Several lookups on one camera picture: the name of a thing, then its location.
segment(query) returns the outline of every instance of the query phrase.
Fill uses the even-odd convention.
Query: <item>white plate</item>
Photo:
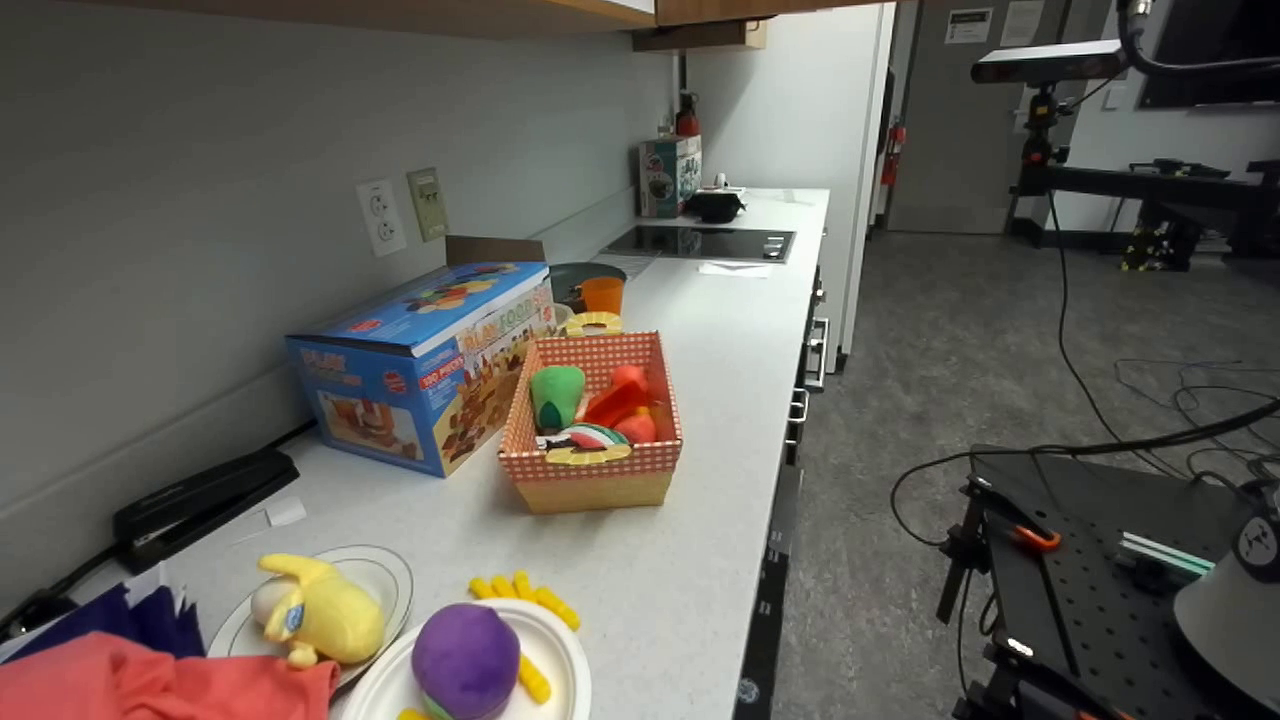
[[[542,607],[520,601],[483,601],[520,636],[520,652],[550,680],[550,702],[533,703],[517,686],[505,720],[587,720],[593,715],[593,669],[585,646]],[[424,710],[424,694],[410,680],[415,633],[405,633],[355,686],[349,720],[396,720],[407,710]]]
[[[360,584],[387,616],[387,633],[379,652],[405,633],[407,601],[410,601],[410,571],[387,550],[334,550],[323,554],[333,570],[339,570],[350,584]],[[253,619],[256,588],[235,606],[222,628],[212,636],[206,657],[284,657],[284,646],[263,639]],[[368,664],[343,669],[334,687],[350,686]]]

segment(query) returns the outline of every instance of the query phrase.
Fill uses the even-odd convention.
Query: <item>floor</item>
[[[1119,435],[1155,435],[1280,397],[1280,263],[1197,260],[1123,277],[1067,254],[1067,349]],[[953,715],[955,636],[931,619],[943,556],[888,517],[905,467],[970,444],[1106,442],[1054,354],[1061,258],[996,236],[877,236],[855,354],[804,444],[775,720]],[[1172,473],[1262,454],[1280,420],[1159,454]],[[922,536],[959,522],[959,467],[905,493]]]

